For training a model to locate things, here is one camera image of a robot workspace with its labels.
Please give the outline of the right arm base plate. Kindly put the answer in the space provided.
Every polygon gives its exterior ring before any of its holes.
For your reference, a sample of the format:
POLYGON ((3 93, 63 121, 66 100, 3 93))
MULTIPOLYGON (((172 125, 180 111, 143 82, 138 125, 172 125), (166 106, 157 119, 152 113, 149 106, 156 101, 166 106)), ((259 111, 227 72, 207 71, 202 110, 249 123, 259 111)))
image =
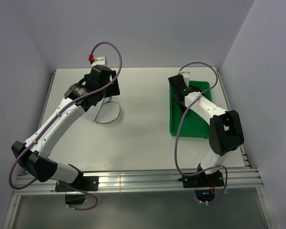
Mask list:
POLYGON ((178 181, 182 182, 184 188, 223 187, 225 184, 220 171, 210 175, 201 173, 191 177, 182 176, 178 181))

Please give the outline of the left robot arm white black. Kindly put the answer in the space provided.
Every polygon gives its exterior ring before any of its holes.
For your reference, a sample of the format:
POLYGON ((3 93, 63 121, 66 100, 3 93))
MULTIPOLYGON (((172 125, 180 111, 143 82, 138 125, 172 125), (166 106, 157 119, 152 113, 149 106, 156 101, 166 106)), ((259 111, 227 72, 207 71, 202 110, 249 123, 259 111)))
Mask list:
POLYGON ((37 181, 51 179, 65 182, 71 190, 82 188, 81 170, 71 164, 52 161, 49 156, 71 125, 92 106, 104 98, 120 95, 119 74, 119 71, 97 64, 89 74, 71 85, 50 118, 23 143, 16 141, 12 145, 16 163, 37 181))

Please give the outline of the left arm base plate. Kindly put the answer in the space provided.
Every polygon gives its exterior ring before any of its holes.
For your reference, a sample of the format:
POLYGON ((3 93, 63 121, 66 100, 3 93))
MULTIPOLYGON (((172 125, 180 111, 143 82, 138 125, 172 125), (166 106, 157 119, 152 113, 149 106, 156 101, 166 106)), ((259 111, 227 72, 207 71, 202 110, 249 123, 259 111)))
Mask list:
POLYGON ((99 184, 98 176, 82 176, 73 183, 59 181, 55 186, 56 192, 71 192, 74 189, 81 191, 97 191, 99 184))

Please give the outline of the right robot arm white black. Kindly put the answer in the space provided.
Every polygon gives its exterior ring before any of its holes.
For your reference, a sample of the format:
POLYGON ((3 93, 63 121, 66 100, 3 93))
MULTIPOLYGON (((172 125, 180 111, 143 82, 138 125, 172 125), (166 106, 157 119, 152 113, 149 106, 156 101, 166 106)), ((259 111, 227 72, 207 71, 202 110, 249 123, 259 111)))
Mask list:
POLYGON ((188 86, 184 76, 168 79, 172 101, 186 114, 192 110, 209 125, 210 150, 195 173, 182 173, 179 179, 184 188, 223 187, 227 175, 220 168, 227 156, 244 143, 244 135, 237 111, 228 111, 208 100, 197 87, 188 86))

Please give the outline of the white mesh laundry bag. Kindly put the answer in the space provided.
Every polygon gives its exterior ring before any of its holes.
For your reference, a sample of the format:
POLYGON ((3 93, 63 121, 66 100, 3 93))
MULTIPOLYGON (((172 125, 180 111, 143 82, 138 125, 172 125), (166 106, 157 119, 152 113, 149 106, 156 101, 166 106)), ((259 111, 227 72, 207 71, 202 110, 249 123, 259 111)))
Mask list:
POLYGON ((112 100, 112 96, 104 98, 95 116, 94 122, 102 125, 115 122, 121 114, 120 105, 112 100))

